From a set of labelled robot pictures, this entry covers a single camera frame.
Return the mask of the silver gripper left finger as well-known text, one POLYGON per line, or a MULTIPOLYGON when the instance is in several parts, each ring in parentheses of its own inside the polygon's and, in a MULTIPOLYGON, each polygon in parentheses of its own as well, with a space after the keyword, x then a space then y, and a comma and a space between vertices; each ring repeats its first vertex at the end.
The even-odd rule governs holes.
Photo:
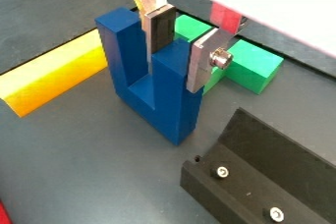
POLYGON ((147 52, 152 54, 175 37, 176 7, 167 0, 133 0, 145 33, 147 52))

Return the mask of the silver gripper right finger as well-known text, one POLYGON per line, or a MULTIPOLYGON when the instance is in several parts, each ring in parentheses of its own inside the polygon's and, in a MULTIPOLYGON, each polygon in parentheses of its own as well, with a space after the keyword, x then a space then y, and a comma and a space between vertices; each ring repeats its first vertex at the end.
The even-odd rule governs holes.
POLYGON ((225 69, 233 55, 228 46, 235 34, 221 28, 212 28, 192 43, 187 90, 196 93, 211 79, 213 67, 225 69))

